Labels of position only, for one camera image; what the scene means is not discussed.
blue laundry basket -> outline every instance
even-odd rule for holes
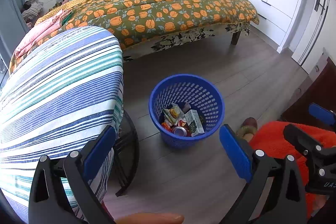
[[[205,134],[181,137],[161,126],[162,109],[171,103],[183,106],[185,102],[204,115]],[[156,85],[149,99],[149,113],[165,143],[175,148],[184,148],[209,137],[220,127],[224,120],[225,106],[220,92],[209,81],[196,75],[179,74],[169,76]]]

curtain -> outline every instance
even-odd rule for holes
[[[25,0],[0,0],[0,57],[9,67],[12,54],[29,32],[20,9]]]

striped tablecloth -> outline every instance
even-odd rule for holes
[[[103,28],[63,32],[36,49],[0,94],[0,188],[28,222],[34,171],[42,155],[65,157],[95,139],[107,124],[118,132],[123,116],[122,51]],[[102,200],[113,149],[90,186]],[[66,179],[75,214],[83,218]]]

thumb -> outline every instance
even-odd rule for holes
[[[179,214],[138,213],[116,219],[116,224],[181,224],[184,216]]]

wooden bed leg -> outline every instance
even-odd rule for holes
[[[235,33],[232,35],[231,45],[237,45],[237,42],[238,42],[240,33],[241,33],[241,31],[239,31],[239,32],[235,32]]]

